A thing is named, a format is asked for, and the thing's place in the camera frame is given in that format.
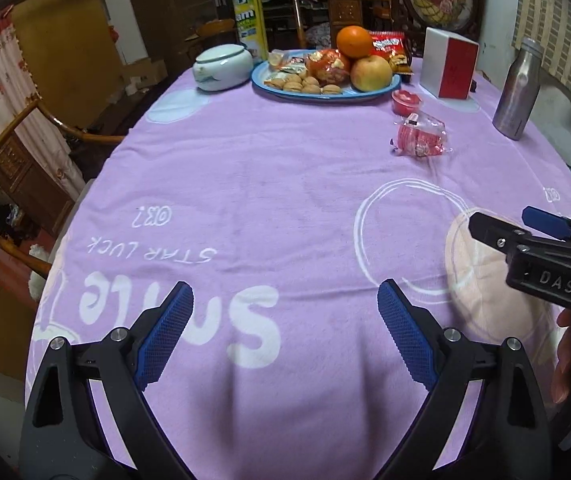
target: human hand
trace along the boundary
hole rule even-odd
[[[554,374],[552,375],[552,400],[558,404],[568,398],[569,394],[569,371],[571,369],[571,310],[567,308],[559,314],[557,325],[560,327],[568,327],[559,342],[557,348],[557,364]]]

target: yellow spray can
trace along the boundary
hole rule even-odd
[[[267,59],[267,36],[261,0],[232,0],[238,38],[252,54],[254,63]]]

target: metal bottle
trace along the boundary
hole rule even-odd
[[[531,38],[523,38],[521,50],[507,73],[499,106],[492,119],[504,136],[519,140],[539,95],[539,72],[543,47]]]

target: tablecloth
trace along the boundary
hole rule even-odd
[[[499,91],[467,102],[414,85],[451,152],[390,152],[390,99],[304,105],[251,84],[204,94],[184,73],[114,150],[67,232],[38,309],[26,399],[54,336],[101,339],[179,280],[194,314],[145,397],[200,480],[373,478],[426,391],[383,324],[377,286],[472,340],[521,338],[544,399],[556,309],[504,285],[502,255],[467,234],[482,210],[520,223],[532,205],[571,218],[571,173],[528,124],[491,125]],[[473,383],[440,464],[456,457]],[[129,461],[99,384],[108,442]]]

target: apple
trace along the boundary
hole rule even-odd
[[[350,81],[357,90],[372,92],[389,85],[393,75],[390,64],[381,56],[369,56],[355,61]]]

